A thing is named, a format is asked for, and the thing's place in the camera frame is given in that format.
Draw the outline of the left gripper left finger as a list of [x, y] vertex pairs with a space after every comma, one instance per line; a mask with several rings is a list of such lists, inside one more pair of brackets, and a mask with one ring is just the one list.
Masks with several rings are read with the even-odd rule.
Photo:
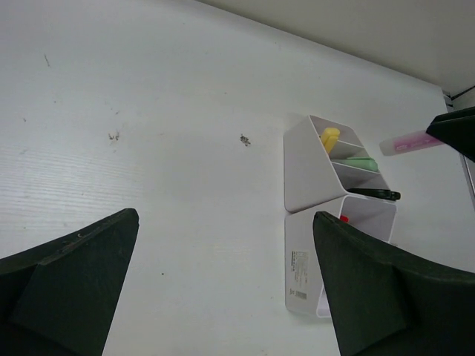
[[101, 355], [139, 230], [126, 208], [1, 259], [2, 355]]

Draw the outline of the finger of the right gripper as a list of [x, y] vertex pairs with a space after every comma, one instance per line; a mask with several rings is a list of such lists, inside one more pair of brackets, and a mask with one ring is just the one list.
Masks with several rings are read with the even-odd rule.
[[451, 146], [461, 155], [475, 158], [475, 107], [436, 116], [426, 133]]

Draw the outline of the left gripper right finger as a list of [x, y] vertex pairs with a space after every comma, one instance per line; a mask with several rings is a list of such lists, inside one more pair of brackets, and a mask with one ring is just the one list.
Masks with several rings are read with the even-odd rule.
[[473, 355], [474, 274], [319, 211], [315, 250], [341, 355]]

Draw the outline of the purple highlighter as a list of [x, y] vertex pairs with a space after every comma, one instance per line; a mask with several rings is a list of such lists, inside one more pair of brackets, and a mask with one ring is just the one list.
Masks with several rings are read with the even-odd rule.
[[427, 134], [425, 131], [417, 131], [392, 139], [387, 139], [379, 144], [384, 156], [395, 156], [421, 149], [443, 145], [443, 142]]

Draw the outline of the green highlighter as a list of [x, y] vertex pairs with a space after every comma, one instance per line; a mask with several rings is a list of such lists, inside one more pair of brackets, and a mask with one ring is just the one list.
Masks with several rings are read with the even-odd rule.
[[370, 157], [349, 157], [347, 159], [334, 159], [333, 162], [366, 171], [379, 172], [379, 166], [377, 162]]

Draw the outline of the black handled scissors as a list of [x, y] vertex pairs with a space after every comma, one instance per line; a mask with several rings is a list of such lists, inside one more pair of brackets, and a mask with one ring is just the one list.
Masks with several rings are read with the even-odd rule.
[[389, 189], [349, 188], [347, 191], [353, 194], [360, 194], [366, 197], [373, 197], [382, 200], [397, 201], [401, 199], [401, 194], [399, 192], [391, 191]]

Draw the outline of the yellow highlighter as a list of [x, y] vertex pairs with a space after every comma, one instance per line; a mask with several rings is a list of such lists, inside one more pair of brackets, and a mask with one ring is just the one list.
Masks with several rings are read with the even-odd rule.
[[321, 143], [327, 154], [329, 154], [335, 147], [340, 133], [340, 130], [337, 128], [325, 128], [323, 133], [320, 135]]

